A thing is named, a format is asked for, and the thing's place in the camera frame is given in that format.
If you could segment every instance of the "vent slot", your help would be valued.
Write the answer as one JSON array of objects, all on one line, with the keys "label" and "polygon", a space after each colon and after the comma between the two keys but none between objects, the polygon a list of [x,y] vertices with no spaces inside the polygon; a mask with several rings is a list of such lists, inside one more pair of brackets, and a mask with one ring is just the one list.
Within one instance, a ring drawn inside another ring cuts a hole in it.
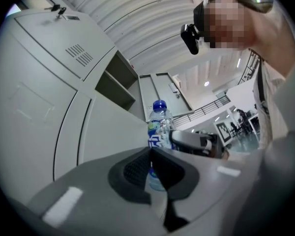
[{"label": "vent slot", "polygon": [[79,44],[71,46],[68,49],[65,49],[65,51],[84,67],[87,66],[88,63],[90,63],[93,59],[93,57],[88,54]]}]

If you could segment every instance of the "floor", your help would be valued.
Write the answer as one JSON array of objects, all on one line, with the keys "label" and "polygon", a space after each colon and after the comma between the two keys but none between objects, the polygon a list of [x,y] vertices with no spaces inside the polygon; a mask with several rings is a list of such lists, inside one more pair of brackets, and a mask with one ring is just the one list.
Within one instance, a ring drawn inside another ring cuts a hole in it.
[{"label": "floor", "polygon": [[247,136],[234,137],[229,152],[252,152],[258,148],[259,135],[250,134]]}]

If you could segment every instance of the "blue bottle cap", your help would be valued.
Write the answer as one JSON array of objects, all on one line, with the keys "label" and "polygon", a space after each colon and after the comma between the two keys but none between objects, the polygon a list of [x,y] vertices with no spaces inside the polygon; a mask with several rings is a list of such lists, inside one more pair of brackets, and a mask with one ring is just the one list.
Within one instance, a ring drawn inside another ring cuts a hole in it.
[{"label": "blue bottle cap", "polygon": [[166,102],[164,100],[156,100],[153,103],[153,110],[160,109],[160,108],[167,108]]}]

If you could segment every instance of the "handrail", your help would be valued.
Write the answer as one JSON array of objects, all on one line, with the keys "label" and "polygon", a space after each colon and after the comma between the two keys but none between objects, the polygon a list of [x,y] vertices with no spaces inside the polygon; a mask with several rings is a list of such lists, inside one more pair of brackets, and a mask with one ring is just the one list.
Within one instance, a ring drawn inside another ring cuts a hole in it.
[{"label": "handrail", "polygon": [[209,104],[206,104],[205,106],[198,108],[195,110],[193,114],[185,115],[178,117],[174,119],[175,125],[180,126],[185,123],[191,122],[197,118],[200,118],[208,113],[211,113],[212,111],[219,109],[220,107],[226,105],[227,103],[231,102],[231,100],[225,95]]},{"label": "handrail", "polygon": [[250,56],[249,56],[246,68],[245,68],[244,72],[242,73],[242,76],[241,76],[237,85],[244,83],[246,81],[249,81],[250,79],[252,79],[254,77],[257,67],[259,66],[259,62],[260,62],[259,55],[255,54],[253,52],[250,52]]}]

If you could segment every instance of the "water bottle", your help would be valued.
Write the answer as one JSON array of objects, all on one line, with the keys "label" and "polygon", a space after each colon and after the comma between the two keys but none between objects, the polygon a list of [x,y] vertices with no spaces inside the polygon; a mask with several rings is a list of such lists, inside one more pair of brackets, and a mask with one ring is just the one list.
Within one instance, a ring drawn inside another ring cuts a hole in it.
[{"label": "water bottle", "polygon": [[[148,145],[149,147],[164,147],[174,149],[170,141],[170,130],[175,129],[172,113],[167,109],[166,102],[157,100],[153,103],[153,111],[149,116]],[[165,191],[161,181],[153,170],[149,171],[149,185],[153,190]]]}]

